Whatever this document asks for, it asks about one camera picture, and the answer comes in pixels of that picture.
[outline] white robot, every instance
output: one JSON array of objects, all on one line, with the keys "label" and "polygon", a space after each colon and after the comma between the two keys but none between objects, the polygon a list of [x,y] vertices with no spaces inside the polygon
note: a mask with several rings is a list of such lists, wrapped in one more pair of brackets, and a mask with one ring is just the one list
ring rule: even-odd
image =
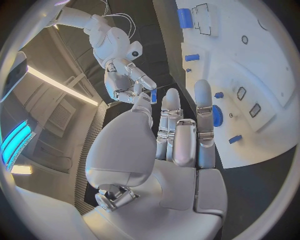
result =
[{"label": "white robot", "polygon": [[131,62],[142,54],[141,44],[130,44],[103,17],[72,8],[55,14],[53,24],[83,28],[105,68],[109,95],[134,105],[103,128],[88,153],[86,178],[99,190],[99,206],[81,217],[68,203],[17,188],[28,206],[23,216],[31,211],[24,222],[41,239],[214,239],[226,216],[227,192],[215,169],[208,82],[195,85],[197,123],[184,119],[178,92],[167,92],[156,141],[150,97],[142,92],[156,84]]}]

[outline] blue gear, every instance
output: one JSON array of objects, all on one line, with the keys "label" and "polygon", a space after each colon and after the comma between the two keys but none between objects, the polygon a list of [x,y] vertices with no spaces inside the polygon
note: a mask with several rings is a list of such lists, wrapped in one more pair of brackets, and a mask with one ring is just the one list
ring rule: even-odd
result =
[{"label": "blue gear", "polygon": [[223,113],[217,105],[212,105],[213,126],[220,127],[223,123]]}]

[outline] ceiling light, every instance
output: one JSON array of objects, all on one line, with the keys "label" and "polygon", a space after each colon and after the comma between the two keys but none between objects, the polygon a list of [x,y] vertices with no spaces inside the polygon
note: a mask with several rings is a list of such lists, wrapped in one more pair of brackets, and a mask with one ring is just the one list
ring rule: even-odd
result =
[{"label": "ceiling light", "polygon": [[28,73],[30,73],[30,74],[38,77],[39,79],[42,79],[46,83],[49,83],[49,84],[51,84],[52,86],[54,86],[56,88],[59,88],[59,89],[65,91],[68,94],[71,94],[71,95],[73,95],[73,96],[75,96],[75,97],[77,97],[77,98],[79,98],[81,100],[84,100],[84,101],[86,101],[86,102],[88,102],[90,104],[98,106],[98,102],[96,102],[96,101],[94,101],[94,100],[92,100],[92,99],[90,99],[90,98],[88,98],[88,97],[86,97],[86,96],[84,96],[84,95],[82,95],[82,94],[80,94],[80,93],[72,90],[71,88],[68,88],[67,86],[59,83],[58,81],[55,81],[55,80],[51,79],[50,77],[48,77],[48,76],[42,74],[41,72],[35,70],[31,66],[28,66]]},{"label": "ceiling light", "polygon": [[11,173],[29,175],[32,174],[33,172],[31,166],[14,165],[12,167]]}]

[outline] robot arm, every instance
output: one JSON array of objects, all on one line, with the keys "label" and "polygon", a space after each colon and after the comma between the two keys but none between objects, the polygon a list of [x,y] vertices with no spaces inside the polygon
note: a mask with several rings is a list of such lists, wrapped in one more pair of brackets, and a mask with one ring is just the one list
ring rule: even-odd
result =
[{"label": "robot arm", "polygon": [[104,83],[112,99],[134,104],[143,87],[148,90],[157,87],[131,62],[142,55],[142,45],[138,41],[130,44],[128,35],[120,28],[109,26],[103,16],[64,7],[48,26],[56,24],[81,28],[89,35],[93,55],[105,69]]}]

